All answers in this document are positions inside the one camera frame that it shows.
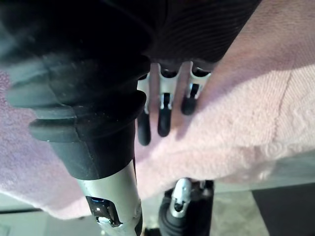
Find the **prosthetic hand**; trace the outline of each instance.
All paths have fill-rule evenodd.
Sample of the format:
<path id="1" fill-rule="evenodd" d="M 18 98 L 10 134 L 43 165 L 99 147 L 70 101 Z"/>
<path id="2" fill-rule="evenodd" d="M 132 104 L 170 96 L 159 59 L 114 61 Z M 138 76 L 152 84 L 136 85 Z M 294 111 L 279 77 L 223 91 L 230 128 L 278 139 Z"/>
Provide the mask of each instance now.
<path id="1" fill-rule="evenodd" d="M 164 75 L 187 60 L 212 70 L 259 2 L 0 2 L 0 68 L 12 82 L 7 100 L 34 111 L 31 134 L 50 142 L 107 234 L 138 236 L 142 228 L 134 120 L 146 96 L 137 80 L 150 62 L 163 64 Z"/>

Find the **pink fabric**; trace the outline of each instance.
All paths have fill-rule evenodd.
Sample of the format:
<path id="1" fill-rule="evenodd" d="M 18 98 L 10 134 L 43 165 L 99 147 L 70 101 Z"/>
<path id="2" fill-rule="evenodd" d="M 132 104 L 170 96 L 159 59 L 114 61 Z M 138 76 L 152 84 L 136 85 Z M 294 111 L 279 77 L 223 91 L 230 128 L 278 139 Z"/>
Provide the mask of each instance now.
<path id="1" fill-rule="evenodd" d="M 152 68 L 152 142 L 136 141 L 139 193 L 149 197 L 181 177 L 217 179 L 315 147 L 315 1 L 263 0 L 216 68 L 191 117 L 180 113 L 188 79 L 177 89 L 172 131 L 157 134 L 158 78 Z M 0 192 L 59 218 L 90 214 L 76 181 L 49 145 L 31 138 L 31 111 L 4 99 L 0 76 Z"/>

